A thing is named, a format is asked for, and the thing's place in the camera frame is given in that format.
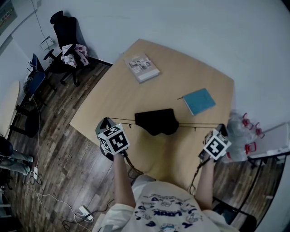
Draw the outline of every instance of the book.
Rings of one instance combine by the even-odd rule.
[[[183,100],[192,115],[197,115],[216,105],[206,89],[200,89],[185,95]]]
[[[125,59],[125,63],[135,75],[139,83],[156,77],[160,73],[158,68],[144,53]]]

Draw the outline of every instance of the red object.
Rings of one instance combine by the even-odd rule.
[[[265,134],[263,133],[262,129],[260,128],[260,123],[259,122],[255,125],[255,128],[256,128],[256,135],[258,137],[260,137],[260,139],[264,138]]]
[[[227,155],[226,156],[227,156],[227,159],[228,160],[231,160],[231,156],[230,156],[230,153],[229,152],[227,152]]]
[[[251,130],[254,127],[254,125],[250,122],[250,119],[247,119],[247,115],[248,115],[248,113],[244,114],[242,123],[246,128]]]
[[[245,145],[246,155],[248,155],[249,153],[254,152],[256,150],[257,150],[257,147],[256,147],[256,143],[255,142],[252,142],[250,144],[246,144]]]

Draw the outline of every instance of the desk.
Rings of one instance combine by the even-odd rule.
[[[19,90],[19,81],[13,82],[9,87],[4,100],[0,103],[0,134],[2,134],[5,138],[8,135],[9,127],[15,116]]]
[[[124,59],[145,53],[161,74],[139,84]],[[81,105],[71,125],[99,145],[95,128],[104,117],[134,119],[138,112],[173,108],[179,123],[227,124],[233,80],[214,68],[175,50],[137,40],[107,71]],[[182,99],[185,94],[206,88],[216,106],[192,116]],[[133,165],[158,180],[184,189],[190,185],[199,164],[202,141],[211,129],[178,128],[172,135],[151,136],[136,125],[123,125],[131,146]]]

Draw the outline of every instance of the person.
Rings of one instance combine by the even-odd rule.
[[[19,172],[26,176],[30,172],[30,167],[15,160],[33,163],[32,156],[13,150],[12,144],[0,135],[0,168]]]
[[[124,157],[116,154],[116,204],[105,215],[99,231],[237,232],[223,216],[212,211],[213,168],[213,159],[202,167],[195,196],[146,175],[139,176],[131,188]]]

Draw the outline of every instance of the black cloth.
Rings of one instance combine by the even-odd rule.
[[[0,136],[0,154],[2,156],[11,156],[13,154],[12,144],[2,136]]]
[[[179,126],[173,109],[136,113],[135,122],[136,125],[141,126],[151,135],[158,135],[160,133],[171,135]]]

